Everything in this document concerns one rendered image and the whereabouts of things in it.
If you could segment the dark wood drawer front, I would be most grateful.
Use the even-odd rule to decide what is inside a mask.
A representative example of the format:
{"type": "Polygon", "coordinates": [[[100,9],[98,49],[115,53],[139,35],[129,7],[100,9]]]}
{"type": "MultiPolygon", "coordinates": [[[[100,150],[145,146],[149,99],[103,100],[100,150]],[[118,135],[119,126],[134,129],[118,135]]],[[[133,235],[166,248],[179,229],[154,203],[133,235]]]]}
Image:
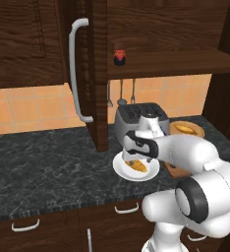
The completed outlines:
{"type": "Polygon", "coordinates": [[[92,227],[93,225],[108,224],[109,226],[142,226],[153,227],[146,220],[142,212],[142,199],[127,200],[123,202],[109,203],[105,205],[92,206],[78,210],[80,227],[92,227]],[[114,207],[119,210],[134,208],[139,203],[139,210],[135,213],[119,215],[115,213],[114,207]]]}
{"type": "Polygon", "coordinates": [[[68,223],[65,212],[1,220],[0,252],[82,252],[77,214],[73,214],[72,223],[68,223]],[[12,223],[25,227],[36,224],[37,219],[40,219],[37,229],[26,232],[11,229],[12,223]]]}

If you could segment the golden croissant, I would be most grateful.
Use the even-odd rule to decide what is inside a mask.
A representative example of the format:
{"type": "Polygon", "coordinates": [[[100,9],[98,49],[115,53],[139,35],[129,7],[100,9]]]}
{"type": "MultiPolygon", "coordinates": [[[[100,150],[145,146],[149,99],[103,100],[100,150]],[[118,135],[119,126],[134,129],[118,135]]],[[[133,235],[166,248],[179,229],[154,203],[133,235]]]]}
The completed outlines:
{"type": "Polygon", "coordinates": [[[129,166],[131,169],[135,171],[139,171],[142,173],[147,173],[147,168],[146,166],[140,161],[140,160],[131,160],[131,161],[126,161],[126,165],[129,166]]]}

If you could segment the red lidded jam jar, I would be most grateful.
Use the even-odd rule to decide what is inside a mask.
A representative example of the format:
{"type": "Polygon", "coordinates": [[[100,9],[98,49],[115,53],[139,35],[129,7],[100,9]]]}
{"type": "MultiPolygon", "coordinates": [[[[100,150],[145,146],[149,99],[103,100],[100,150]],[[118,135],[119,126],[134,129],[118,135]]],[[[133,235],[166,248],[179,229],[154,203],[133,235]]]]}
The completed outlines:
{"type": "Polygon", "coordinates": [[[116,66],[123,66],[126,62],[126,53],[123,49],[116,49],[114,53],[114,64],[116,66]]]}

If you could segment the silver black toaster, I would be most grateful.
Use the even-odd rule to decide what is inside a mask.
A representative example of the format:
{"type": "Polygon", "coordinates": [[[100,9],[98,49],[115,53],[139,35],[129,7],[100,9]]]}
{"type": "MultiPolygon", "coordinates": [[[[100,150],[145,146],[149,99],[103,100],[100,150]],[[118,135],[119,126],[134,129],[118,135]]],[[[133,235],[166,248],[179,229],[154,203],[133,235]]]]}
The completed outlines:
{"type": "Polygon", "coordinates": [[[120,105],[115,116],[115,135],[120,145],[128,131],[136,130],[143,114],[150,113],[158,117],[161,130],[169,134],[169,118],[165,111],[154,102],[120,105]]]}

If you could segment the brown wooden cutting board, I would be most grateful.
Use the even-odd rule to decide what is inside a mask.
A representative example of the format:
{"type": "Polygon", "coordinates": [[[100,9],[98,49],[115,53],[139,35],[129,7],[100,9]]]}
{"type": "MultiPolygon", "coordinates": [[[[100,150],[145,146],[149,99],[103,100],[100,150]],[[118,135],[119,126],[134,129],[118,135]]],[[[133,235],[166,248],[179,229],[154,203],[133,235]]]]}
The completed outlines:
{"type": "Polygon", "coordinates": [[[180,167],[176,167],[168,162],[165,162],[164,165],[173,178],[188,177],[192,175],[190,171],[187,171],[180,167]]]}

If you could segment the white round plate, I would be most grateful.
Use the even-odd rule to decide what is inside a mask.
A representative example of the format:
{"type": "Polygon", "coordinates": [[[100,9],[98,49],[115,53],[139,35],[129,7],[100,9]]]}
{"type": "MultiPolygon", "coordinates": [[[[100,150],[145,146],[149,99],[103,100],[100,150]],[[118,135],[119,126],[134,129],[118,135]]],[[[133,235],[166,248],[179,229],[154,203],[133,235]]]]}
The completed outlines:
{"type": "Polygon", "coordinates": [[[151,162],[142,159],[141,162],[146,166],[147,173],[135,171],[127,166],[122,159],[122,152],[120,152],[113,159],[113,168],[122,178],[134,182],[148,181],[158,174],[160,164],[157,159],[152,159],[151,162]]]}

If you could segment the round wooden plate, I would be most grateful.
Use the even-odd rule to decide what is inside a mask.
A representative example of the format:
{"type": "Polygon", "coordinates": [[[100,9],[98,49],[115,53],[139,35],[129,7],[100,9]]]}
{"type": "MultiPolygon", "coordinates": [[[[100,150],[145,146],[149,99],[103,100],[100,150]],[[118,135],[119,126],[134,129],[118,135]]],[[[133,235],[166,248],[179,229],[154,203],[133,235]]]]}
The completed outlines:
{"type": "Polygon", "coordinates": [[[198,136],[198,137],[204,137],[204,130],[201,126],[199,126],[198,124],[196,123],[192,123],[192,122],[189,122],[189,121],[174,121],[174,122],[171,122],[170,123],[170,127],[169,127],[169,133],[171,135],[173,134],[183,134],[182,132],[178,131],[175,127],[176,124],[180,124],[180,125],[183,125],[183,126],[187,126],[187,127],[190,127],[190,128],[193,128],[198,134],[197,135],[194,135],[194,136],[198,136]]]}

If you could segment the open dark wood cabinet door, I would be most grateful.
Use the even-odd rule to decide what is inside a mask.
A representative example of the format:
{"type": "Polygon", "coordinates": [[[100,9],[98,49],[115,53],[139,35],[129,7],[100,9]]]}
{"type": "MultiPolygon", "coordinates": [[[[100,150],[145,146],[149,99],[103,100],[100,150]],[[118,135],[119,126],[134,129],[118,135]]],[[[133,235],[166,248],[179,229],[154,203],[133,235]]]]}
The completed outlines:
{"type": "Polygon", "coordinates": [[[96,149],[108,149],[107,122],[107,0],[56,0],[60,24],[60,46],[64,81],[71,86],[69,34],[72,23],[88,18],[88,26],[76,33],[76,77],[82,115],[92,116],[86,123],[96,149]]]}

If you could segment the dark wood cabinet shelf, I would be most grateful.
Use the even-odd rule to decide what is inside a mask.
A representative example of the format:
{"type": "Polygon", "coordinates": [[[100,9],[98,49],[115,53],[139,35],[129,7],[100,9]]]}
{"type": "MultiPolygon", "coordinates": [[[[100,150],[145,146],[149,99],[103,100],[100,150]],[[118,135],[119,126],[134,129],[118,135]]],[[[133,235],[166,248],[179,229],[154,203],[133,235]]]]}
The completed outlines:
{"type": "Polygon", "coordinates": [[[230,73],[230,54],[218,49],[157,51],[153,48],[125,48],[126,63],[114,63],[114,49],[106,56],[109,80],[230,73]]]}

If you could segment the yellow pastry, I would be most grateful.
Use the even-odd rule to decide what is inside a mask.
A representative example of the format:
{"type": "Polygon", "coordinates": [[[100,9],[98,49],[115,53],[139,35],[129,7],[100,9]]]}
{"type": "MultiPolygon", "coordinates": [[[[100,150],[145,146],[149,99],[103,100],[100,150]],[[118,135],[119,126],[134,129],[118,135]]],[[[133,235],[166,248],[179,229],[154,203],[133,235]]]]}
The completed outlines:
{"type": "Polygon", "coordinates": [[[197,135],[198,134],[193,128],[190,128],[187,126],[176,124],[175,127],[178,131],[182,132],[183,134],[190,134],[190,135],[197,135]]]}

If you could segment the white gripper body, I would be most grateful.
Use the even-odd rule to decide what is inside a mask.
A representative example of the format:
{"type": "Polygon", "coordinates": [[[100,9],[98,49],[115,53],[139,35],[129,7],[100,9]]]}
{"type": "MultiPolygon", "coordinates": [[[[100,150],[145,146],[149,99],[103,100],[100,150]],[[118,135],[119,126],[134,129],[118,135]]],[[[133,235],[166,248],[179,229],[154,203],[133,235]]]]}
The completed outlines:
{"type": "Polygon", "coordinates": [[[126,149],[122,151],[122,159],[124,161],[134,161],[137,159],[139,160],[145,159],[147,162],[151,162],[151,157],[146,157],[140,154],[131,155],[126,149]]]}

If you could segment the dark wood lower cabinet door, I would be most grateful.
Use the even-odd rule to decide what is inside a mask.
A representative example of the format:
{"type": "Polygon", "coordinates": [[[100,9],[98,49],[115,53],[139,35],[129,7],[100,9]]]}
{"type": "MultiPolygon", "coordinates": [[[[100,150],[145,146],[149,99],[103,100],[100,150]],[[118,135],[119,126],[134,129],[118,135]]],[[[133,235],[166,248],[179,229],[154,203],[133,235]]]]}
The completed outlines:
{"type": "Polygon", "coordinates": [[[142,226],[99,224],[91,230],[92,252],[142,252],[151,232],[142,226]]]}

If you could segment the closed dark wood cabinet door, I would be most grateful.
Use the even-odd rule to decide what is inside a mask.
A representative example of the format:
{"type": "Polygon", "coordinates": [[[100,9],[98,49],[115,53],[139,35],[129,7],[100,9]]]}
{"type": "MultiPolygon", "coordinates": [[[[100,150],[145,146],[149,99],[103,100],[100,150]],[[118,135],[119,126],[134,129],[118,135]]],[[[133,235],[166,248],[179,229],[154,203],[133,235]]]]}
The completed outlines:
{"type": "Polygon", "coordinates": [[[59,85],[66,77],[59,0],[0,0],[0,89],[59,85]]]}

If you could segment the hanging metal utensil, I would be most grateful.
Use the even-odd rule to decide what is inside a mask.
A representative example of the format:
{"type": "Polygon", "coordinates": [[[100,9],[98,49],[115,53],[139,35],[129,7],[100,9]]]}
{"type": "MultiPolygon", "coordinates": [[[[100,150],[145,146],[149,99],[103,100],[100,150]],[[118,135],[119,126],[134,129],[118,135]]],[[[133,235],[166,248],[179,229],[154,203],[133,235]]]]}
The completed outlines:
{"type": "Polygon", "coordinates": [[[107,106],[113,107],[113,102],[111,100],[110,95],[111,95],[111,93],[110,93],[110,80],[108,80],[108,83],[107,83],[107,106]]]}
{"type": "Polygon", "coordinates": [[[123,99],[123,79],[120,80],[120,97],[117,100],[117,104],[120,105],[126,105],[127,101],[123,99]]]}
{"type": "Polygon", "coordinates": [[[135,88],[136,88],[136,79],[133,79],[131,104],[135,104],[135,88]]]}

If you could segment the dark wood tall side panel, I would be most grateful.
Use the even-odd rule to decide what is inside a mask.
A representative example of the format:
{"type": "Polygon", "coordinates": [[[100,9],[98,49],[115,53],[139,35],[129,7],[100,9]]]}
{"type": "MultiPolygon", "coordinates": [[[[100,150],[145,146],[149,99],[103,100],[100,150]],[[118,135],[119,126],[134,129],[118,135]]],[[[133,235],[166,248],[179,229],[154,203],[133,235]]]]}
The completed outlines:
{"type": "MultiPolygon", "coordinates": [[[[230,7],[218,49],[230,56],[230,7]]],[[[230,141],[230,73],[211,76],[202,116],[230,141]]]]}

